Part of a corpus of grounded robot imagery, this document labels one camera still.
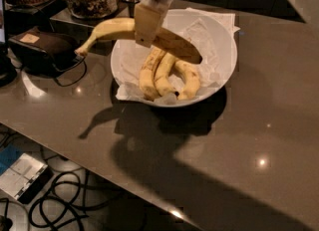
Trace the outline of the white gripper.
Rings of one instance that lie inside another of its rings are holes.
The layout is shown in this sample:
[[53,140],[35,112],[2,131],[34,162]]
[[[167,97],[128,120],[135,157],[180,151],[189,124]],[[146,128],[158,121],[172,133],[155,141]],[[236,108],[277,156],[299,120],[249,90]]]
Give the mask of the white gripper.
[[136,42],[150,47],[163,23],[172,0],[142,0],[135,6]]

